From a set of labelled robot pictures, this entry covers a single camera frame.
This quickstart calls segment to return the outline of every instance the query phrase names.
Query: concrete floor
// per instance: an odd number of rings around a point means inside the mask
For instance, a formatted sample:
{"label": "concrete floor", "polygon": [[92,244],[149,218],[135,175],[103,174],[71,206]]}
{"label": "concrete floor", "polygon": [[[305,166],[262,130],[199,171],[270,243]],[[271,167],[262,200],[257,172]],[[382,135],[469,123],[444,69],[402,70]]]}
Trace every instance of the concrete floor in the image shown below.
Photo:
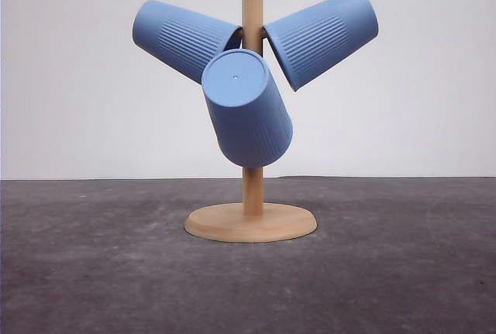
{"label": "concrete floor", "polygon": [[240,180],[2,182],[2,332],[496,332],[496,178],[287,177],[309,236],[199,239]]}

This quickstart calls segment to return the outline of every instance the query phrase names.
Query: white backdrop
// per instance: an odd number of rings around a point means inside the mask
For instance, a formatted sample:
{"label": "white backdrop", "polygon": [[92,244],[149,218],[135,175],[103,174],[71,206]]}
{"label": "white backdrop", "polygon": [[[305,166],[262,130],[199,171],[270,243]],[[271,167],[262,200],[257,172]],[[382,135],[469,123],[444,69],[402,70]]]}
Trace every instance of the white backdrop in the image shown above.
{"label": "white backdrop", "polygon": [[[146,0],[2,0],[2,177],[239,177],[201,86],[136,47]],[[160,0],[241,22],[241,0]],[[322,0],[264,0],[265,22]],[[267,176],[496,175],[494,0],[371,0],[379,36],[294,93]]]}

